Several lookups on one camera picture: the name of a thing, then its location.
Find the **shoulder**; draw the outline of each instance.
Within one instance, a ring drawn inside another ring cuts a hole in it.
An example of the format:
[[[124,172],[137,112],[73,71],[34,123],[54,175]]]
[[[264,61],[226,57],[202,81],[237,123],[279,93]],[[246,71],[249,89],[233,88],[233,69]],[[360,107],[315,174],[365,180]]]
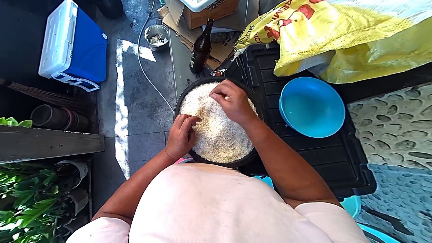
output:
[[[350,214],[337,205],[308,202],[294,210],[320,228],[334,243],[369,243]]]
[[[130,226],[118,218],[100,217],[75,231],[66,243],[127,243]]]

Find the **brown glass bottle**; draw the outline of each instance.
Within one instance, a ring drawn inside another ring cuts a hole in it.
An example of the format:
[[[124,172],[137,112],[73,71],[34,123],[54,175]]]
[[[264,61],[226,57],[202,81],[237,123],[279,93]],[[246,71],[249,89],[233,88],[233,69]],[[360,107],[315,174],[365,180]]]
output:
[[[200,73],[204,69],[206,61],[210,56],[210,51],[212,50],[211,32],[213,22],[213,18],[209,18],[207,20],[207,26],[204,29],[204,32],[197,38],[194,43],[192,58],[191,62],[189,63],[189,68],[194,74]]]

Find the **black plastic crate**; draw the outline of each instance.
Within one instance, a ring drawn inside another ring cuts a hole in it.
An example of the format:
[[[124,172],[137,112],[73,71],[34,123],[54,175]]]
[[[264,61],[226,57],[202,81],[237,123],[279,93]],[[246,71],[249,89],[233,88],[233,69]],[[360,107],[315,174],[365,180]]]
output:
[[[354,135],[355,128],[348,111],[342,128],[325,138],[307,137],[286,126],[278,108],[282,88],[294,78],[314,75],[303,71],[288,77],[276,77],[273,69],[277,59],[277,43],[249,45],[241,56],[232,62],[225,76],[245,83],[258,94],[264,108],[263,119],[267,125],[313,166],[337,197],[373,193],[376,182],[366,166],[368,161],[360,141]],[[239,169],[245,174],[268,175],[261,160]]]

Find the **uncooked rice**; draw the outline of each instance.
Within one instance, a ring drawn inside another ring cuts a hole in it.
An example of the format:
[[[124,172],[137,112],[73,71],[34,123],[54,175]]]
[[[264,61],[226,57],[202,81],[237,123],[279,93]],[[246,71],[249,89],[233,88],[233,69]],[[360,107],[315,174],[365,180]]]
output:
[[[231,121],[210,92],[219,83],[205,83],[192,89],[183,99],[180,114],[195,115],[197,135],[193,150],[206,160],[230,163],[248,155],[254,148],[243,128]],[[256,109],[248,98],[255,113]]]

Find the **concrete floor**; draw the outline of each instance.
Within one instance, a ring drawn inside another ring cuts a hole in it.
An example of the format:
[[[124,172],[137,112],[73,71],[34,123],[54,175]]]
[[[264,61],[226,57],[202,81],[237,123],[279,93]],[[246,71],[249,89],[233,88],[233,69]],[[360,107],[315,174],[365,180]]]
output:
[[[100,133],[106,150],[94,156],[93,212],[147,161],[165,147],[172,112],[148,83],[137,59],[137,40],[152,1],[123,0],[125,16],[106,19],[98,10],[97,23],[108,36],[108,76],[97,91]],[[146,26],[156,23],[156,0]],[[141,62],[150,80],[175,106],[172,61],[169,50],[152,53],[141,39]]]

